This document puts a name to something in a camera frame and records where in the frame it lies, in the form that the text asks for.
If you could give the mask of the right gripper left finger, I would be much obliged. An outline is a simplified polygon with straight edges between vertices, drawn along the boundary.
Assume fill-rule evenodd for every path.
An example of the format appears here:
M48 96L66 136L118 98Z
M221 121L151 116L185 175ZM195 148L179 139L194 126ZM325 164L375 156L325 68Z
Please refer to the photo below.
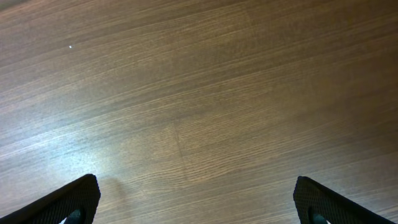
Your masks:
M101 197L93 174L86 174L58 190L1 218L1 224L92 224Z

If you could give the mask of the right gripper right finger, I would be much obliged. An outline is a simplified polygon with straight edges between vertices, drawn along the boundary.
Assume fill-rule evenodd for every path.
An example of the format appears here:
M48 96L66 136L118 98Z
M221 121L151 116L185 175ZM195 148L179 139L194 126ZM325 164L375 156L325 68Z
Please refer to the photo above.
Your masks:
M297 178L293 199L304 224L394 224L305 176Z

